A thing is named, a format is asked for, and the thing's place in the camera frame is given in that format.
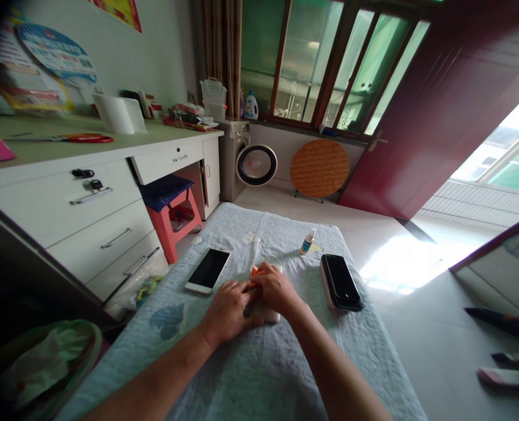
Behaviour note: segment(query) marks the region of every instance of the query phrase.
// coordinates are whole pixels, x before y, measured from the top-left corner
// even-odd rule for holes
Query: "round wooden table top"
[[[318,139],[298,149],[290,164],[290,179],[300,194],[322,198],[335,193],[349,174],[349,156],[334,140]]]

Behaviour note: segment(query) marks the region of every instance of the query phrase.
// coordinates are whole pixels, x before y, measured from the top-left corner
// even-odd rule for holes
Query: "scissors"
[[[4,139],[17,142],[74,142],[74,143],[109,143],[114,141],[112,137],[100,133],[72,133],[61,136],[37,137],[34,139]]]

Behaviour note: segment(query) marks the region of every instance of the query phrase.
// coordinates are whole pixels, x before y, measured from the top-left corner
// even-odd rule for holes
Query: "white desk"
[[[137,180],[148,184],[173,172],[190,178],[206,219],[219,204],[222,132],[193,132],[152,120],[146,128],[146,134],[111,134],[93,118],[0,117],[0,137],[16,139],[7,145],[17,155],[0,162],[0,253],[38,277],[57,277],[50,281],[53,293],[59,292],[56,284],[68,292],[72,286],[103,307],[132,268],[159,246]],[[69,133],[109,134],[115,141],[24,141]],[[72,175],[76,168],[95,172],[104,188],[91,189],[89,180]]]

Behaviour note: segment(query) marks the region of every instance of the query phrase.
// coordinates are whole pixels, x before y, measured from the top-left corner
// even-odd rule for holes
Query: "red door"
[[[519,103],[519,0],[447,0],[339,204],[411,218]]]

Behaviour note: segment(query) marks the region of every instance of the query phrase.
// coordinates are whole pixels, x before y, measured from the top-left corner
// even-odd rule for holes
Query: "window sill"
[[[353,146],[359,146],[364,149],[368,148],[368,146],[369,146],[368,142],[362,142],[360,140],[355,140],[355,139],[348,139],[347,137],[341,137],[341,136],[330,136],[328,134],[323,134],[323,133],[318,132],[317,130],[310,129],[310,128],[302,129],[300,127],[288,126],[285,124],[273,123],[273,122],[268,122],[268,121],[264,121],[264,120],[247,119],[247,121],[249,121],[250,124],[257,124],[257,125],[261,125],[261,126],[265,126],[265,127],[270,127],[272,129],[286,130],[288,132],[293,132],[293,133],[306,134],[308,136],[314,136],[319,139],[334,140],[334,141],[340,142],[340,143],[350,144]]]

